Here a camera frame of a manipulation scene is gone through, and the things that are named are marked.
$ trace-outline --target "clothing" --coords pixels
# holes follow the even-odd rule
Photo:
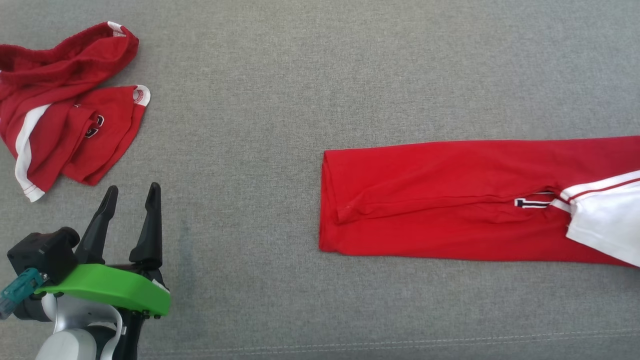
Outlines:
[[[579,184],[622,174],[625,184],[640,181],[639,151],[640,136],[326,151],[319,246],[347,255],[628,265],[566,234],[572,208],[581,207]]]
[[[97,183],[128,148],[148,89],[90,90],[121,71],[137,51],[138,39],[114,22],[50,50],[0,45],[0,137],[16,158],[15,177],[31,202],[60,172]]]

